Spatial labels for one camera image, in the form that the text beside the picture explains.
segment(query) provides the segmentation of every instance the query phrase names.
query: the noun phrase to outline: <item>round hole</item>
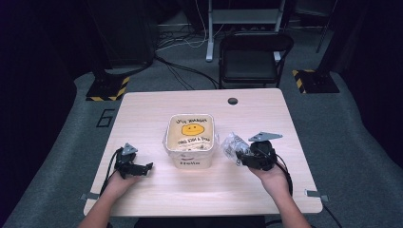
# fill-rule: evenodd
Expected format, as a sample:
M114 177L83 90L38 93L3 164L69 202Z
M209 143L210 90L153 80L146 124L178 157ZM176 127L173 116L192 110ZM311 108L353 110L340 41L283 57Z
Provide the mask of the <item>round hole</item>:
M228 99L228 103L229 103L230 105L236 105L236 104L238 103L238 99L236 99L236 98L230 98L230 99Z

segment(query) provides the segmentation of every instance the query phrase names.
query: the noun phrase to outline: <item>cable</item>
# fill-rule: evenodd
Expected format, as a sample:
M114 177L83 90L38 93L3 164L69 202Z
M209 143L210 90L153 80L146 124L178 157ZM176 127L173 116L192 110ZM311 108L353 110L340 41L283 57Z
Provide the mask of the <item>cable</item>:
M169 71L171 71L171 73L175 76L175 78L177 79L177 81L178 81L184 88L186 88L186 90L189 90L189 89L186 87L186 85L189 86L191 89L195 90L194 87L192 87L190 84L188 84L188 83L181 77L181 75L175 70L174 67L172 67L172 66L170 66L170 65L168 65L168 64L165 64L165 65L166 65L166 67L169 69Z
M231 0L228 1L228 9L231 9ZM224 27L225 24L222 24L221 27L219 28L219 30L216 32L216 34L213 35L213 38L216 37L217 34L219 34L219 32L222 30L222 28Z
M287 168L287 165L285 164L284 160L278 154L276 154L276 156L281 159L281 161L284 165L284 166L282 166L278 161L275 161L274 159L270 158L270 156L268 156L267 153L264 153L258 146L254 147L254 151L255 150L257 150L260 154L262 154L266 160L270 160L272 163L274 163L276 166L278 166L279 169L281 169L281 171L284 173L285 179L287 180L287 183L288 183L288 191L290 192L290 195L293 196L293 189L294 189L293 180L291 179L291 175L288 172L288 168Z
M192 73L200 74L201 76L203 76L203 77L207 78L208 80L210 80L210 82L213 84L214 88L217 89L216 85L218 85L219 83L216 80L214 80L210 76L208 76L208 75L206 75L206 74L204 74L204 73L202 73L202 72L200 72L200 71L198 71L196 69L189 68L189 67L186 67L186 66L176 65L176 64L167 62L165 59L163 59L162 57L159 57L159 56L155 56L155 59L157 61L160 61L163 64L170 65L171 67L175 67L175 68L186 70L186 71L189 71L189 72L192 72Z
M329 213L329 215L333 218L333 220L337 223L338 227L342 227L340 222L337 220L337 218L335 217L335 215L333 215L333 213L329 210L329 208L327 208L327 206L322 202L323 208Z
M189 38L191 35L195 35L194 33L190 32L190 30L188 32L183 32L182 30L185 27L182 27L179 31L162 31L160 33L160 41L158 42L157 47L158 48L166 48L167 44L173 45L175 42L177 41L183 41L186 38ZM174 37L174 32L175 33L186 33L185 35L181 35L181 36L177 36Z
M167 48L172 48L172 47L174 47L174 46L196 44L196 43L200 43L200 42L203 42L203 43L204 43L205 41L207 41L207 40L204 39L204 40L202 40L202 41L193 41L193 42L187 42L187 43L181 43L181 44L171 45L171 46L168 46L168 47L163 47L163 48L157 49L156 51L164 50L164 49L167 49Z
M184 41L185 41L189 46L191 46L192 48L199 48L199 47L201 47L202 44L204 44L204 42L206 41L206 38L207 38L207 31L205 30L204 21L202 20L202 15L201 15L201 12L200 12L200 10L199 10L198 0L195 0L195 4L196 4L196 9L198 10L199 17L201 18L201 24L202 24L202 28L203 28L203 30L204 30L204 39L202 40L201 44L199 44L198 46L191 46L190 44L192 44L192 43L189 43L187 40L184 40Z
M105 180L104 180L104 184L102 185L102 188L101 188L100 196L104 193L104 191L106 189L106 186L107 186L107 183L109 181L109 178L112 177L112 175L116 172L116 170L114 170L112 175L109 176L110 167L112 166L112 162L113 162L113 160L115 159L115 156L118 154L118 152L120 150L123 150L123 148L117 149L115 151L115 153L113 153L112 158L110 159L109 166L107 167L107 171L106 171L106 177L105 177Z
M128 77L128 76L131 76L131 75L133 75L133 74L137 74L137 73L142 72L143 70L149 68L151 65L152 65L152 62L146 62L142 67L140 67L140 68L138 68L138 69L130 70L130 71L125 72L125 73L111 74L111 73L107 73L107 72L106 72L106 74L107 74L108 76L111 76L111 77Z

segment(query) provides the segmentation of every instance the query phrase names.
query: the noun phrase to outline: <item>metal bracket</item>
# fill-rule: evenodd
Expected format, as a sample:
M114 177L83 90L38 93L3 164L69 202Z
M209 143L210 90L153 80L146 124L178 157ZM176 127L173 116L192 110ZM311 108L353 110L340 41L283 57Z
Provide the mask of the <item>metal bracket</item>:
M126 143L124 151L122 151L122 155L133 154L139 151L138 149L134 148L131 144Z
M305 189L305 195L307 197L313 197L313 198L319 198L322 201L330 201L329 197L326 195L320 195L318 191L311 191L311 190L306 190Z
M100 197L99 194L88 192L86 194L84 193L83 195L81 195L80 200L88 200L88 199L97 200L99 197Z
M258 135L250 138L248 141L249 142L263 142L263 141L269 141L269 140L279 139L279 138L282 138L282 135L260 131L260 133Z

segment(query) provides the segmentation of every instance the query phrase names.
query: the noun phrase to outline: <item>wooden table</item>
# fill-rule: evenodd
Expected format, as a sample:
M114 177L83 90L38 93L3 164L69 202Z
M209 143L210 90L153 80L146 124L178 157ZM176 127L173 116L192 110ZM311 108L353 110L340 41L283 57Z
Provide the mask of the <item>wooden table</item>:
M238 99L235 105L229 98ZM131 187L112 209L116 217L235 216L278 214L259 179L236 166L221 150L207 169L178 169L163 147L171 116L213 116L222 142L235 132L246 142L260 131L283 135L271 143L285 160L294 183L294 200L302 213L322 210L309 166L282 93L276 88L136 92L125 94L91 192L99 193L112 154L125 143L136 147L135 163L154 162L149 175ZM88 199L86 214L95 203Z

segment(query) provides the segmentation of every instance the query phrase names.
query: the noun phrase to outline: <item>yellow and black hazard stripe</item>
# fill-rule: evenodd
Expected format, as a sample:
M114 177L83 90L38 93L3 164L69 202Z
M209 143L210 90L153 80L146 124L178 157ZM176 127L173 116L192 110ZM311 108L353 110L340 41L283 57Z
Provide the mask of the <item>yellow and black hazard stripe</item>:
M126 77L123 82L122 86L119 89L118 93L116 96L108 96L108 97L103 97L103 96L98 96L98 97L86 97L86 101L93 101L93 102L105 102L105 101L118 101L120 100L124 94L125 94L125 89L128 84L129 77Z
M307 93L306 90L305 90L305 87L304 87L304 85L303 85L303 83L302 83L302 79L301 79L301 77L300 77L300 75L299 75L299 73L300 73L301 71L302 71L302 72L315 72L315 71L314 71L314 70L311 70L311 69L293 70L293 75L294 75L294 78L296 79L297 87L298 87L298 89L299 89L299 92L300 92L300 93Z

